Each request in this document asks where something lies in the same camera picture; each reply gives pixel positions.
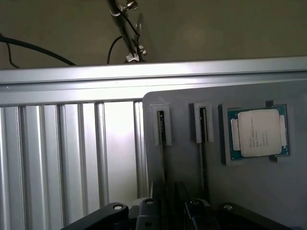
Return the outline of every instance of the gray wall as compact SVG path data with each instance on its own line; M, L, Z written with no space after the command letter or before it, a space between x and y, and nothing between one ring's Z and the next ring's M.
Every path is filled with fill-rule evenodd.
M144 15L141 42L151 62L307 55L305 0L138 2L130 19ZM105 64L119 36L105 0L1 0L0 32L82 66ZM23 68L65 66L15 46L12 56ZM125 56L121 41L111 62L120 64ZM0 69L7 68L7 48L0 44Z

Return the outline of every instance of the vertical metal slat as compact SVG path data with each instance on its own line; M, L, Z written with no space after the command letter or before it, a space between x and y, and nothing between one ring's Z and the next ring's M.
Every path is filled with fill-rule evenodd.
M49 229L49 195L43 107L24 109L31 228Z
M109 187L107 177L107 157L106 157L106 120L105 106L100 103L96 105L97 119L97 147L98 147L98 179L100 207L109 203Z
M132 205L138 197L133 102L105 103L109 201Z
M83 145L79 139L82 127L79 113L77 104L61 107L65 225L75 222L86 214Z
M86 169L87 214L99 209L95 104L83 104L83 137Z
M148 197L148 180L146 168L146 151L144 140L143 104L134 104L134 124L135 124L135 145L136 145L136 165L138 178L138 197Z
M44 125L47 155L47 185L50 230L63 228L63 197L59 151L59 114L56 105L44 106Z
M10 191L11 229L24 230L26 206L24 160L21 141L21 120L18 107L4 109L6 123L7 161Z
M11 229L8 160L4 108L0 108L0 229Z

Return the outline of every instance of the metal grille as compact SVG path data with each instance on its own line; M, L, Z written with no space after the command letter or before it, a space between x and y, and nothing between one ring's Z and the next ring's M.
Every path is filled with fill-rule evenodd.
M0 108L2 225L58 230L147 196L142 103Z

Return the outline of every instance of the concrete wall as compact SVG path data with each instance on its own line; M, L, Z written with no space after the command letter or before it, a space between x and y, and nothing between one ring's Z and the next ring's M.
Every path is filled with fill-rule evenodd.
M150 62L307 55L306 0L138 0ZM0 33L49 49L77 65L104 65L119 32L105 0L1 0ZM123 41L111 63L123 63ZM12 46L22 68L65 66ZM11 68L0 44L0 69Z

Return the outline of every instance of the gray plastic panel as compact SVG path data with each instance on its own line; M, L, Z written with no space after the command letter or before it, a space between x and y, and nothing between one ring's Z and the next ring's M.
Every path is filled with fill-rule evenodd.
M282 163L270 161L269 157L250 158L244 165L226 166L222 106L235 103L256 106L264 101L291 107L289 141L291 157L295 158ZM284 225L307 228L306 80L148 93L143 107L149 182L162 178L160 149L154 145L152 136L156 124L149 119L150 107L161 103L168 104L172 125L172 146L165 148L169 187L174 181L183 181L191 196L202 197L201 187L208 184L213 207L233 202ZM195 131L191 113L195 103L212 105L214 142L202 143L207 181L201 181L200 144L191 132Z

